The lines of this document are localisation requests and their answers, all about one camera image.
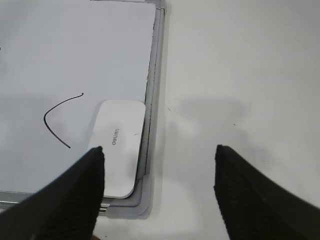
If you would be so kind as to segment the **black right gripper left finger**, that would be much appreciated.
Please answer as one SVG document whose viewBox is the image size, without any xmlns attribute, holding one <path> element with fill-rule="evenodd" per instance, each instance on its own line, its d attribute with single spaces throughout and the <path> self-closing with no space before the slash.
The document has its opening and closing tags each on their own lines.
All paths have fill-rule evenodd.
<svg viewBox="0 0 320 240">
<path fill-rule="evenodd" d="M 94 147 L 42 190 L 0 214 L 2 240 L 90 240 L 105 188 L 105 156 Z"/>
</svg>

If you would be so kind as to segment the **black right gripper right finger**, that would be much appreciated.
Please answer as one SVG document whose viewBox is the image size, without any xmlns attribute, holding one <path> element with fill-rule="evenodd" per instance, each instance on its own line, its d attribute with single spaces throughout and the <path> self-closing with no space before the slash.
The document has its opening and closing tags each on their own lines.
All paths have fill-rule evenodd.
<svg viewBox="0 0 320 240">
<path fill-rule="evenodd" d="M 320 238 L 320 209 L 273 182 L 229 146 L 216 147 L 213 189 L 231 240 Z"/>
</svg>

